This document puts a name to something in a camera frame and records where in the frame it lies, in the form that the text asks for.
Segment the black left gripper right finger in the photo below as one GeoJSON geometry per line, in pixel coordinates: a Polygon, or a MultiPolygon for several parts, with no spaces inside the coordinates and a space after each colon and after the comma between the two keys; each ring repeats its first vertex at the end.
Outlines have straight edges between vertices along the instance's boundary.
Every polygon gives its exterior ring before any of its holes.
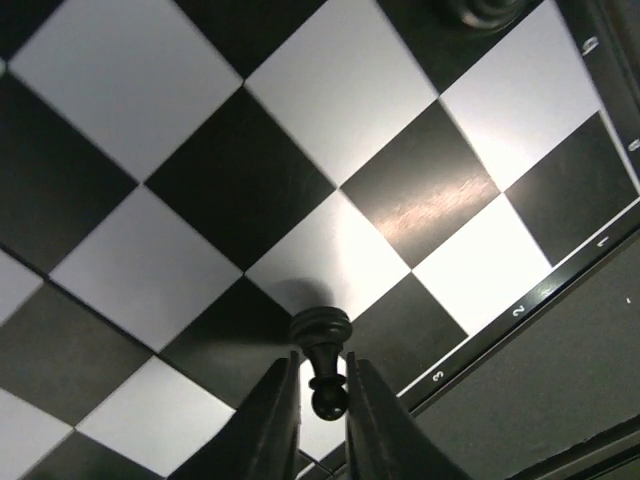
{"type": "Polygon", "coordinates": [[[347,355],[351,479],[467,479],[421,431],[371,361],[347,355]]]}

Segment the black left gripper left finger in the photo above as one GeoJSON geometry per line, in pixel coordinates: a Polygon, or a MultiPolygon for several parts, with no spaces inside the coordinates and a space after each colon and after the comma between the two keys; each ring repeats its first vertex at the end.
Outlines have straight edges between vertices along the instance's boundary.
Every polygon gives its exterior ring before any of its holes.
{"type": "Polygon", "coordinates": [[[294,479],[300,425],[299,354],[271,365],[226,425],[174,479],[294,479]]]}

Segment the black pawn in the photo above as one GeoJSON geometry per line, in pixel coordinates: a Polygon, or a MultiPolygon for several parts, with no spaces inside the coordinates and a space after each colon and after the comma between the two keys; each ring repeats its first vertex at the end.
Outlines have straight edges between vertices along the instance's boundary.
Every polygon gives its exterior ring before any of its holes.
{"type": "Polygon", "coordinates": [[[310,361],[313,377],[311,405],[324,421],[336,421],[348,408],[344,389],[346,377],[338,371],[338,357],[352,335],[348,315],[341,309],[320,306],[306,309],[293,317],[289,336],[310,361]]]}

